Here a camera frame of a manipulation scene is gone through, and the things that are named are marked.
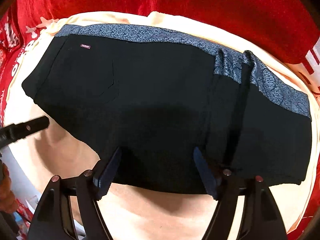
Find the person's left hand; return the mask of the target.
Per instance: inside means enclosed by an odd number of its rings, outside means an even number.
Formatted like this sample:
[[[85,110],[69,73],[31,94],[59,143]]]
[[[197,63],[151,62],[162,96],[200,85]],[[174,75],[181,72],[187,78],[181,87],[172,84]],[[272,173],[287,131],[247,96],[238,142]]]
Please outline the person's left hand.
[[[8,167],[3,164],[3,180],[0,187],[0,209],[6,213],[13,213],[18,209],[14,193],[11,191],[11,179]]]

